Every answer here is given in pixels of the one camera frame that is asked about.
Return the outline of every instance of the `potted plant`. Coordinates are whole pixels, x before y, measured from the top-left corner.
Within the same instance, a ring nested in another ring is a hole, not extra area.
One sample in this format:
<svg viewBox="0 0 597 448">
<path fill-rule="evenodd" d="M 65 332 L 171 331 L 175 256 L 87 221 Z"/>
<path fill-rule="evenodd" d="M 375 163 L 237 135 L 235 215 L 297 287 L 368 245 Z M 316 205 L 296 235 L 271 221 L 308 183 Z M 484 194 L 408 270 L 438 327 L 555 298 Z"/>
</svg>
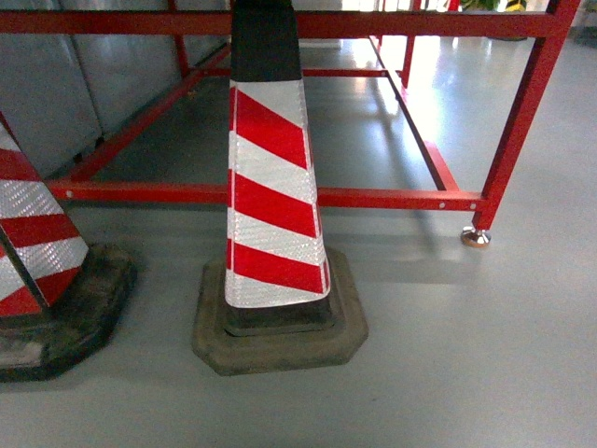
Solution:
<svg viewBox="0 0 597 448">
<path fill-rule="evenodd" d="M 500 0 L 461 0 L 460 6 L 463 11 L 494 11 L 500 4 Z"/>
<path fill-rule="evenodd" d="M 461 0 L 463 11 L 495 11 L 500 0 Z M 526 10 L 526 0 L 509 0 L 505 12 L 523 12 Z"/>
</svg>

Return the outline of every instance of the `epoxy floor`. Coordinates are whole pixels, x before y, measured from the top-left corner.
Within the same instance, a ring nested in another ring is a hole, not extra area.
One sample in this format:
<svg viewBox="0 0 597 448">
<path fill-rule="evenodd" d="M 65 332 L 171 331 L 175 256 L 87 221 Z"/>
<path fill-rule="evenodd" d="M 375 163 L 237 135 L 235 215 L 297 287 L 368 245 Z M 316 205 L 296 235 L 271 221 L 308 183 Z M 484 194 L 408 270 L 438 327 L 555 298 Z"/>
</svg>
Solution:
<svg viewBox="0 0 597 448">
<path fill-rule="evenodd" d="M 482 186 L 531 45 L 417 41 L 415 112 L 463 189 Z M 304 51 L 371 57 L 360 42 Z M 345 366 L 221 378 L 193 355 L 223 207 L 69 205 L 87 241 L 135 256 L 139 282 L 103 351 L 55 381 L 0 385 L 0 446 L 594 448 L 596 73 L 597 51 L 567 43 L 488 250 L 461 245 L 469 214 L 323 210 L 370 327 Z M 321 186 L 432 188 L 385 81 L 306 90 Z M 100 177 L 223 182 L 227 91 L 199 86 Z"/>
</svg>

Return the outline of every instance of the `metal rack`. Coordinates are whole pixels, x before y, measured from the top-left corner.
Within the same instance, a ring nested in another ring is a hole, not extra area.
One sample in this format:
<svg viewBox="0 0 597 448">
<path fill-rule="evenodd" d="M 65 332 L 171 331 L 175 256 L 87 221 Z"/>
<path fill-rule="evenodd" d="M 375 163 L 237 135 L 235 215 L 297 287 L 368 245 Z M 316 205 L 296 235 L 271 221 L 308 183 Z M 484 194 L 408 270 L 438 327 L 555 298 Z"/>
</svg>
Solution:
<svg viewBox="0 0 597 448">
<path fill-rule="evenodd" d="M 319 203 L 331 207 L 423 209 L 474 212 L 473 227 L 465 229 L 463 241 L 474 246 L 489 243 L 492 226 L 507 183 L 531 127 L 549 77 L 568 35 L 580 0 L 550 0 L 539 13 L 437 13 L 420 11 L 414 0 L 412 11 L 298 12 L 298 32 L 305 38 L 367 38 L 383 68 L 306 68 L 306 77 L 387 77 L 396 99 L 422 151 L 437 190 L 320 188 Z M 227 76 L 229 69 L 217 66 L 229 55 L 225 47 L 199 67 L 189 68 L 183 35 L 229 35 L 227 11 L 2 11 L 0 33 L 13 34 L 121 34 L 172 35 L 178 51 L 182 82 L 128 126 L 101 144 L 66 176 L 49 182 L 54 195 L 70 201 L 133 203 L 226 203 L 227 186 L 144 182 L 97 182 L 93 176 L 206 77 Z M 382 58 L 382 38 L 405 35 L 407 48 L 401 71 L 391 70 Z M 425 141 L 409 112 L 408 82 L 417 35 L 493 36 L 535 38 L 528 63 L 507 118 L 482 191 L 460 190 L 448 164 L 435 144 Z"/>
</svg>

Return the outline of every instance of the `traffic cone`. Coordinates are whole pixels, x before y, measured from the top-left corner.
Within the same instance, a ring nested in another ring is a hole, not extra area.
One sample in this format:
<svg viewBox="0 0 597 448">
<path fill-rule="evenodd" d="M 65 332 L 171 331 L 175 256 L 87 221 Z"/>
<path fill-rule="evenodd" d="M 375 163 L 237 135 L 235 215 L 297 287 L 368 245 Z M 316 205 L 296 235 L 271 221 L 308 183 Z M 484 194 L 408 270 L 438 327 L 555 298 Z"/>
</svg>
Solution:
<svg viewBox="0 0 597 448">
<path fill-rule="evenodd" d="M 204 271 L 196 353 L 221 374 L 347 362 L 367 338 L 367 323 L 345 258 L 328 254 L 294 10 L 289 0 L 238 0 L 227 257 Z M 334 272 L 346 282 L 335 282 Z"/>
<path fill-rule="evenodd" d="M 0 379 L 53 376 L 104 343 L 133 277 L 126 254 L 86 245 L 8 139 L 0 148 Z"/>
</svg>

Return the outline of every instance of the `metal leveling foot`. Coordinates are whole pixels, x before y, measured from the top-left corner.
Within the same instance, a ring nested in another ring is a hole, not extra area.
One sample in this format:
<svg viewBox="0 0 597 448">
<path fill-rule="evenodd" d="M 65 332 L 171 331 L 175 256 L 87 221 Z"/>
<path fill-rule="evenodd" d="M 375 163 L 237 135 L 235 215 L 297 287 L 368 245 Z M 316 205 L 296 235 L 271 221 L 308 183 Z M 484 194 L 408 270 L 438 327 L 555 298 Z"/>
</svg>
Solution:
<svg viewBox="0 0 597 448">
<path fill-rule="evenodd" d="M 489 245 L 490 241 L 492 240 L 492 236 L 488 231 L 478 231 L 472 226 L 467 226 L 460 234 L 460 240 L 465 245 L 482 249 Z"/>
</svg>

